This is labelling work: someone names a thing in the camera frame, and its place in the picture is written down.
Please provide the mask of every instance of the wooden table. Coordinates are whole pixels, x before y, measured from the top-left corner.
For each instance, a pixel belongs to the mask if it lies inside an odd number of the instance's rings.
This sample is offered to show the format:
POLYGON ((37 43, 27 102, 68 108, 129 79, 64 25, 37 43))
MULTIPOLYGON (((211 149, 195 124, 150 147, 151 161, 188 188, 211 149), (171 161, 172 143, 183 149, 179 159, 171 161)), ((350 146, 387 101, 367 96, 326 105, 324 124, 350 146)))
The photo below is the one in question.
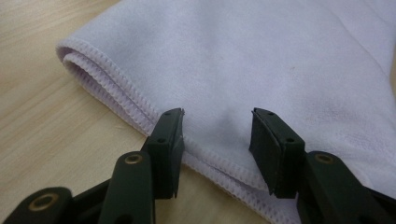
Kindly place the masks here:
MULTIPOLYGON (((0 2, 0 221, 31 193, 79 194, 111 177, 117 158, 145 137, 67 74, 55 45, 116 0, 0 2)), ((157 223, 266 223, 183 167, 175 200, 156 202, 157 223)))

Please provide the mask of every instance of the microfiber cloth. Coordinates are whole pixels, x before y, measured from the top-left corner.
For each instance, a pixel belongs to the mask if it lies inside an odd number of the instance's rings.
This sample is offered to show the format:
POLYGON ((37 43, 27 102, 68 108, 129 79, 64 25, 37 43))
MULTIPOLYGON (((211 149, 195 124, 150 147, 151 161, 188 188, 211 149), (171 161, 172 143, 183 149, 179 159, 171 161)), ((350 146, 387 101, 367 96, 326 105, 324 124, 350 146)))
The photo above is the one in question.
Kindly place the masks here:
POLYGON ((145 135, 183 107, 183 162, 273 223, 300 223, 249 153, 254 107, 305 150, 340 157, 396 198, 393 0, 124 0, 57 53, 94 97, 145 135))

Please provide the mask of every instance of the circular hole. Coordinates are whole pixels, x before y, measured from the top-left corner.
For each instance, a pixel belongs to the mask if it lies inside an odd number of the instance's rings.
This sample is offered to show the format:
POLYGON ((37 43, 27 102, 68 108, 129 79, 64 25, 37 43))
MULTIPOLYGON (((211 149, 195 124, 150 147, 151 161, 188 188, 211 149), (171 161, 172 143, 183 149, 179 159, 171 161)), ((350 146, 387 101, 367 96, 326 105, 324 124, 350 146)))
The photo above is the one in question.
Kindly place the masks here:
POLYGON ((326 164, 332 164, 334 162, 334 160, 332 159, 331 156, 328 156, 325 154, 317 154, 317 155, 315 155, 315 159, 317 159, 317 161, 320 161, 320 162, 326 163, 326 164))
POLYGON ((29 210, 33 212, 43 211, 51 207, 58 200, 59 195, 55 193, 46 193, 34 199, 29 204, 29 210))
POLYGON ((378 224, 372 217, 360 216, 358 221, 362 224, 378 224))
POLYGON ((141 162, 143 160, 143 157, 140 155, 132 155, 127 158, 125 158, 125 163, 127 164, 136 164, 138 162, 141 162))
POLYGON ((134 218, 131 215, 122 215, 117 217, 114 224, 132 224, 134 223, 134 218))

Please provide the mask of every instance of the light wood surface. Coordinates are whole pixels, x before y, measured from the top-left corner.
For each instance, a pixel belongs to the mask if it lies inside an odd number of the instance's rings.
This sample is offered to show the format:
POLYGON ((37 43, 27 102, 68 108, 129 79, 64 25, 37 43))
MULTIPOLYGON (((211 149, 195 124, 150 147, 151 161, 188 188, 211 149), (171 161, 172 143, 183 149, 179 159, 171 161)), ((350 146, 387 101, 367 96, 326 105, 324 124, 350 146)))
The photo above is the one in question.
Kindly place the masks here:
MULTIPOLYGON (((35 191, 76 195, 111 177, 145 137, 67 74, 62 38, 118 1, 0 1, 0 221, 35 191)), ((266 223, 183 167, 177 199, 156 202, 157 223, 266 223)))

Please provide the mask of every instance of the folded towel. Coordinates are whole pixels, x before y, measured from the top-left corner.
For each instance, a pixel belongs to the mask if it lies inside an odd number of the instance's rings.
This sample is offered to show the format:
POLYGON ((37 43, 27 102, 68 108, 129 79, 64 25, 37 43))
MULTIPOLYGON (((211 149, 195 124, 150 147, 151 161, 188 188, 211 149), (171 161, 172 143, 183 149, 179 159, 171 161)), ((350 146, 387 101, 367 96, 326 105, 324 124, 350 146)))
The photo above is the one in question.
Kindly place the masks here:
POLYGON ((60 42, 81 85, 143 134, 183 107, 183 162, 274 223, 295 200, 269 196, 248 152, 254 107, 340 157, 396 198, 389 84, 393 0, 124 0, 60 42))

